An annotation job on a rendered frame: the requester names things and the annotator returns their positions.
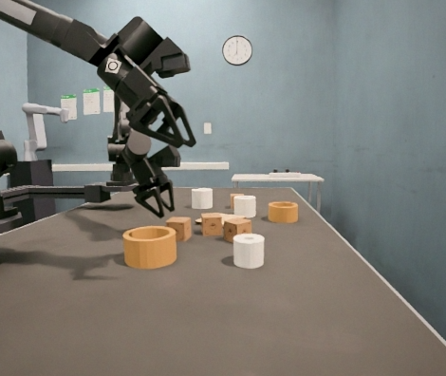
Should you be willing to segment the orange-brown open cup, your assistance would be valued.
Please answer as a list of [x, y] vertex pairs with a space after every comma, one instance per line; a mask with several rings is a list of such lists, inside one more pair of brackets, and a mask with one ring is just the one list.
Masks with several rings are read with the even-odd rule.
[[297, 221], [298, 204], [291, 202], [273, 202], [269, 204], [269, 220], [279, 223]]

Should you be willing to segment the small square wooden pallet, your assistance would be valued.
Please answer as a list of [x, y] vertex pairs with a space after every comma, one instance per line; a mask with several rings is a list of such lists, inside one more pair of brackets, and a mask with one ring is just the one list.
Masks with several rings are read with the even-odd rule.
[[[234, 215], [224, 215], [224, 214], [220, 214], [220, 215], [222, 216], [222, 228], [224, 228], [224, 220], [228, 220], [228, 219], [232, 219], [232, 218], [237, 218], [237, 217], [246, 219], [245, 216], [234, 216]], [[200, 222], [200, 221], [201, 221], [201, 219], [196, 220], [196, 221], [195, 221], [195, 225], [201, 225], [201, 222]]]

